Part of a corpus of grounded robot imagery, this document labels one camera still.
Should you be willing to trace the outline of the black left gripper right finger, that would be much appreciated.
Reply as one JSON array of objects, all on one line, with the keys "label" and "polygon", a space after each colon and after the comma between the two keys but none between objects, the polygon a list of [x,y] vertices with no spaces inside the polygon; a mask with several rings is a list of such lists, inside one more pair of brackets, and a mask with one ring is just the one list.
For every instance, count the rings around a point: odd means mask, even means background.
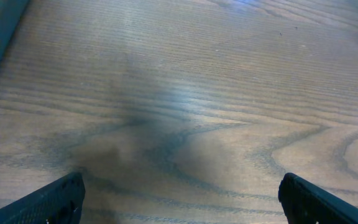
[{"label": "black left gripper right finger", "polygon": [[288,172],[278,190],[289,224],[358,224],[358,208]]}]

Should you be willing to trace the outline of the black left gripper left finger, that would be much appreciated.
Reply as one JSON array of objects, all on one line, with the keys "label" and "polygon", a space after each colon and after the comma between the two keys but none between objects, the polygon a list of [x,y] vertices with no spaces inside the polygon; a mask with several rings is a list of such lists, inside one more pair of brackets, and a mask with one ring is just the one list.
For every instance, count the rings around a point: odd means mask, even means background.
[{"label": "black left gripper left finger", "polygon": [[0,208],[0,224],[79,224],[85,185],[72,172]]}]

